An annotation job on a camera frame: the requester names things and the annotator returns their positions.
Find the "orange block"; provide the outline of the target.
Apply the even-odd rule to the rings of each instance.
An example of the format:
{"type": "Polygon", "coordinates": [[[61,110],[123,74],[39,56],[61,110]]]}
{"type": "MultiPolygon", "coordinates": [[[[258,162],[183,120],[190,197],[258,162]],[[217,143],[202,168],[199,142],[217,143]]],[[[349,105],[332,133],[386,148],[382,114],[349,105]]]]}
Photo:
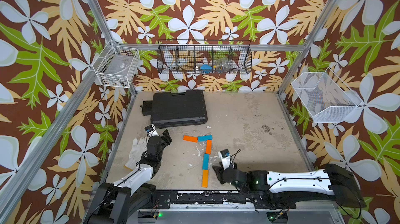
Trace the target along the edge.
{"type": "Polygon", "coordinates": [[[187,136],[187,135],[185,135],[185,136],[183,136],[183,140],[184,140],[184,141],[188,141],[188,142],[195,142],[195,143],[197,143],[197,142],[198,142],[198,137],[193,137],[193,136],[187,136]]]}
{"type": "Polygon", "coordinates": [[[202,187],[203,188],[208,187],[208,176],[209,176],[209,170],[203,170],[203,173],[202,173],[202,187]]]}
{"type": "Polygon", "coordinates": [[[212,141],[211,140],[207,140],[205,153],[210,155],[211,154],[211,148],[212,148],[212,141]]]}

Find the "teal block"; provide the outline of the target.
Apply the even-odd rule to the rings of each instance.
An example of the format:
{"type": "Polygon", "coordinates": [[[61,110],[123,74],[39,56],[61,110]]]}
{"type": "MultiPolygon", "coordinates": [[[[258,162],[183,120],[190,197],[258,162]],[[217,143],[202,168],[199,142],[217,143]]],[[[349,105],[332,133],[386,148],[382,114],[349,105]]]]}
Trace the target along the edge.
{"type": "Polygon", "coordinates": [[[208,166],[209,166],[209,154],[204,154],[202,170],[208,170],[208,166]]]}
{"type": "Polygon", "coordinates": [[[206,135],[206,136],[199,136],[197,138],[197,141],[198,142],[204,142],[204,141],[208,141],[208,140],[212,140],[212,139],[213,139],[212,135],[209,134],[209,135],[206,135]]]}

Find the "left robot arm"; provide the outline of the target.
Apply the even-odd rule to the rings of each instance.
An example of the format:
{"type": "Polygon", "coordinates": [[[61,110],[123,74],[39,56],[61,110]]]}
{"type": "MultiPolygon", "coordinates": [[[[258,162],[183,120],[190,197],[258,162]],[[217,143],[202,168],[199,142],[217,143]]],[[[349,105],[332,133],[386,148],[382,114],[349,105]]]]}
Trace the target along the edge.
{"type": "Polygon", "coordinates": [[[161,166],[164,148],[172,143],[169,131],[162,135],[149,132],[139,162],[131,173],[114,183],[102,183],[84,219],[84,224],[125,224],[129,217],[146,205],[155,205],[156,187],[148,184],[161,166]]]}

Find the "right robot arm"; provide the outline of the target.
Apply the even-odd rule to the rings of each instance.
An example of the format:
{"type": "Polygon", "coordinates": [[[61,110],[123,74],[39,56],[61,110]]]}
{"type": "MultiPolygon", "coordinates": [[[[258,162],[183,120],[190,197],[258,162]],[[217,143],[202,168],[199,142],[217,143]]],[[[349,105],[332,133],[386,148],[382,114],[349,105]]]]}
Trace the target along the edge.
{"type": "Polygon", "coordinates": [[[298,202],[320,200],[332,201],[341,207],[367,206],[354,174],[335,164],[305,173],[243,172],[236,164],[212,168],[221,184],[233,185],[259,208],[286,209],[298,202]]]}

